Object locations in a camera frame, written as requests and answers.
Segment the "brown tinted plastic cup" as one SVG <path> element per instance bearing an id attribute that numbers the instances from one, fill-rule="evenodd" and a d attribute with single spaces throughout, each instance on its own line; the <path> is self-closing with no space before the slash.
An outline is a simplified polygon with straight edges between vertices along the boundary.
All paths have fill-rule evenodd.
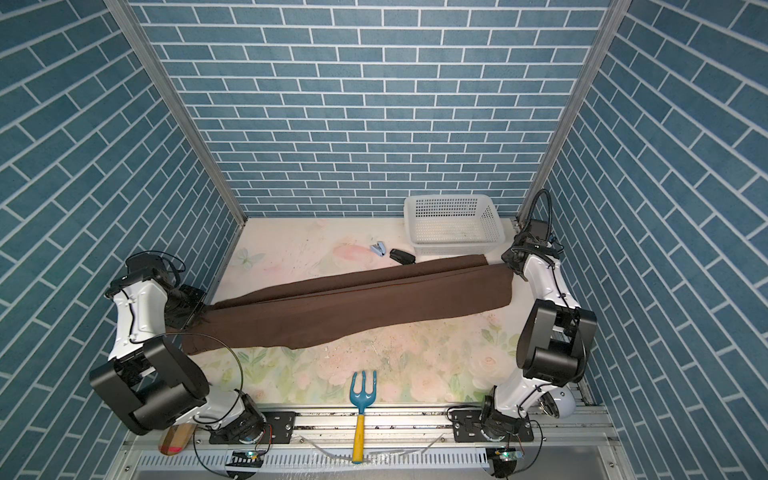
<path id="1" fill-rule="evenodd" d="M 169 427 L 160 441 L 158 450 L 165 456 L 181 453 L 189 444 L 196 430 L 194 423 L 185 423 Z"/>

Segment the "aluminium corner post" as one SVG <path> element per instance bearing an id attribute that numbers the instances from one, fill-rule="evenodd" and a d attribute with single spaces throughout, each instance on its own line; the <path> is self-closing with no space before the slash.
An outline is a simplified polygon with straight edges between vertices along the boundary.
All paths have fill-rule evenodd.
<path id="1" fill-rule="evenodd" d="M 542 161 L 532 178 L 529 191 L 518 211 L 516 220 L 519 226 L 524 223 L 531 213 L 536 193 L 544 187 L 547 178 L 552 172 L 565 140 L 570 133 L 575 119 L 630 5 L 630 0 L 615 0 L 609 4 L 605 17 L 598 28 L 595 42 L 585 58 L 583 68 L 574 84 L 573 92 L 569 96 L 561 118 L 558 121 L 557 128 L 552 135 L 552 139 L 542 157 Z"/>
<path id="2" fill-rule="evenodd" d="M 105 0 L 104 3 L 145 69 L 152 84 L 156 87 L 169 112 L 176 120 L 180 131 L 189 142 L 204 170 L 212 180 L 216 190 L 228 207 L 230 214 L 235 222 L 240 227 L 243 227 L 247 221 L 247 216 L 214 160 L 210 149 L 190 116 L 129 2 L 124 0 Z"/>

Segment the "brown trousers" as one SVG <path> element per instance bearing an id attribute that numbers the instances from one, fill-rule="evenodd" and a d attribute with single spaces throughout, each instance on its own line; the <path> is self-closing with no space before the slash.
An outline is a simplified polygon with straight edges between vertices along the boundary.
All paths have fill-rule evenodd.
<path id="1" fill-rule="evenodd" d="M 303 349 L 362 331 L 505 307 L 514 273 L 482 255 L 325 276 L 207 307 L 182 338 L 188 355 L 224 346 Z"/>

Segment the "aluminium corner post right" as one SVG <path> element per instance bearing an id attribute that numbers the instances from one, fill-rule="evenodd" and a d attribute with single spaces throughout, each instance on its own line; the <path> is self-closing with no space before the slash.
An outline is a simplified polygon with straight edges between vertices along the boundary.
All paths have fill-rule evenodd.
<path id="1" fill-rule="evenodd" d="M 570 133 L 575 119 L 630 5 L 630 0 L 615 0 L 609 4 L 605 17 L 598 28 L 595 42 L 585 58 L 583 68 L 574 84 L 573 92 L 569 96 L 561 118 L 558 121 L 557 128 L 552 135 L 552 139 L 542 157 L 542 161 L 532 178 L 529 191 L 518 211 L 516 220 L 519 226 L 524 223 L 531 213 L 536 193 L 544 187 L 547 178 L 552 172 L 565 140 Z"/>

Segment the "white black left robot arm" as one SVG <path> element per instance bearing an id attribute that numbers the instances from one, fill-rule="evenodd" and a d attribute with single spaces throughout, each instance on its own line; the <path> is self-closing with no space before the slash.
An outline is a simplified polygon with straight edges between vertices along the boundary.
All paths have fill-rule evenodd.
<path id="1" fill-rule="evenodd" d="M 174 255 L 140 251 L 105 292 L 117 309 L 113 348 L 89 374 L 91 387 L 133 433 L 192 424 L 212 444 L 256 444 L 269 432 L 266 417 L 240 389 L 215 390 L 201 368 L 173 342 L 204 306 L 205 291 L 186 285 Z"/>

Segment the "black stapler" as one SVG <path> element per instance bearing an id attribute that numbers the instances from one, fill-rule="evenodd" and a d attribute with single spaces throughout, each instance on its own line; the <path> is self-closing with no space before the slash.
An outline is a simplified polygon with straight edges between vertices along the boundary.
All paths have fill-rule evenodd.
<path id="1" fill-rule="evenodd" d="M 413 254 L 400 249 L 391 249 L 389 256 L 392 260 L 401 265 L 412 265 L 416 263 L 416 257 Z"/>

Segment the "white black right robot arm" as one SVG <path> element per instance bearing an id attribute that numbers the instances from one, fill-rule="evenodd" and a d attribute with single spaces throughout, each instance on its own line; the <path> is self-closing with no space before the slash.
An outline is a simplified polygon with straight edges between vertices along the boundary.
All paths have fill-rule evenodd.
<path id="1" fill-rule="evenodd" d="M 484 400 L 479 425 L 490 441 L 521 438 L 535 408 L 554 418 L 575 411 L 567 386 L 583 378 L 597 331 L 596 314 L 566 286 L 548 221 L 527 221 L 502 260 L 530 286 L 534 303 L 516 347 L 518 370 Z"/>

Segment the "aluminium corner post left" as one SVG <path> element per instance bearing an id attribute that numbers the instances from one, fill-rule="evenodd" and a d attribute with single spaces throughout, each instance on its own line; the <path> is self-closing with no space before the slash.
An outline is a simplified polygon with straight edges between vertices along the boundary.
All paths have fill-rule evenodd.
<path id="1" fill-rule="evenodd" d="M 152 84 L 156 87 L 169 112 L 176 120 L 180 131 L 189 142 L 204 170 L 212 180 L 216 190 L 228 207 L 230 214 L 235 222 L 240 227 L 243 227 L 247 221 L 247 216 L 214 160 L 210 149 L 190 116 L 129 2 L 124 0 L 105 0 L 104 3 L 145 69 Z"/>

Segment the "white plastic basket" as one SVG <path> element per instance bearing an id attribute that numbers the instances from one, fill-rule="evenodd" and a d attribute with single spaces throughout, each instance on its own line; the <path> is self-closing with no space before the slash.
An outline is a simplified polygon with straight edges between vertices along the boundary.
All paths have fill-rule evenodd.
<path id="1" fill-rule="evenodd" d="M 406 237 L 417 255 L 487 254 L 506 242 L 486 195 L 420 195 L 404 202 Z"/>

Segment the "aluminium front rail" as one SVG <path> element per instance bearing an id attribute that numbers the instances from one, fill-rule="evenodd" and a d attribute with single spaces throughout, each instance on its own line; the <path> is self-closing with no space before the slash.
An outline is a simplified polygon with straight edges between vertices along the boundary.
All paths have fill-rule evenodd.
<path id="1" fill-rule="evenodd" d="M 518 433 L 484 427 L 477 407 L 381 407 L 364 420 L 364 458 L 352 461 L 355 409 L 272 409 L 271 445 L 211 445 L 204 434 L 181 453 L 166 456 L 150 434 L 127 445 L 110 479 L 320 478 L 350 473 L 392 478 L 410 471 L 477 474 L 508 472 L 513 479 L 630 479 L 615 429 L 601 407 L 580 407 L 555 419 L 532 413 Z"/>

